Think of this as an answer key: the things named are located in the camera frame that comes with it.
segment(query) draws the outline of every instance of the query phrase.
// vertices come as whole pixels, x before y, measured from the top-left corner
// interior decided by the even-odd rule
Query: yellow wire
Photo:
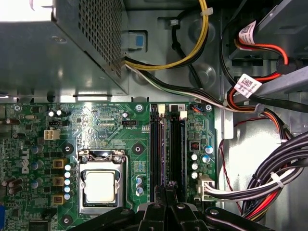
[[[206,4],[205,0],[199,0],[199,3],[200,3],[202,11],[207,10],[207,4]],[[168,69],[168,68],[174,67],[176,65],[179,65],[179,64],[191,59],[192,57],[194,57],[198,53],[198,51],[202,47],[203,42],[205,41],[207,29],[208,29],[208,16],[203,15],[202,30],[201,30],[201,33],[200,33],[200,37],[197,41],[197,44],[195,45],[194,49],[185,58],[183,58],[183,59],[181,59],[177,62],[174,62],[174,63],[171,63],[171,64],[166,64],[166,65],[158,65],[158,66],[145,66],[145,65],[141,65],[141,64],[134,64],[134,63],[131,63],[127,60],[125,60],[125,63],[130,65],[131,67],[134,67],[135,69],[144,70],[144,71],[164,70],[164,69]]]

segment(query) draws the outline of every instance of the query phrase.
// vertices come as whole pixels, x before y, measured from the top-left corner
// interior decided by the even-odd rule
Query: label sticker
[[[250,45],[255,44],[253,35],[255,26],[256,26],[256,21],[252,22],[239,32],[239,38],[243,43]]]
[[[235,89],[246,98],[249,98],[256,90],[261,87],[262,83],[251,78],[249,75],[242,74],[235,85]]]

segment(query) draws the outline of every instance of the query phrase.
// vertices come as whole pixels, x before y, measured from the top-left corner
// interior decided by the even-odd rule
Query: power supply vent grille
[[[79,29],[121,77],[121,0],[79,0]]]

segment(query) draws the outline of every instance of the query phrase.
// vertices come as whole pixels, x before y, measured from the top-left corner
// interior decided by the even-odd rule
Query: mounting screw
[[[66,39],[58,36],[52,36],[52,40],[57,42],[57,43],[66,43]]]
[[[207,104],[207,105],[205,106],[205,110],[206,110],[207,112],[210,112],[210,111],[212,111],[212,110],[213,110],[213,107],[212,107],[212,105],[210,105],[210,104]]]
[[[142,112],[143,111],[143,106],[141,104],[137,104],[135,107],[137,112]]]
[[[117,162],[117,163],[121,163],[122,162],[122,157],[115,156],[114,161]]]
[[[212,215],[218,215],[219,212],[218,212],[216,209],[211,209],[211,210],[210,210],[210,214],[212,214]]]
[[[184,208],[185,208],[185,205],[183,205],[183,204],[178,204],[177,207],[178,207],[179,209],[184,209]]]
[[[15,106],[14,106],[14,110],[15,110],[16,112],[21,111],[21,106],[15,105]]]

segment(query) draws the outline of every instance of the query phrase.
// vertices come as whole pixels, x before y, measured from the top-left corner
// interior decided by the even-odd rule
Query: white cable tie
[[[213,7],[207,8],[206,10],[200,13],[201,16],[210,16],[214,13]]]
[[[271,172],[270,173],[270,177],[273,179],[274,182],[276,182],[281,188],[284,187],[284,184],[280,181],[280,177],[274,173],[274,172]]]

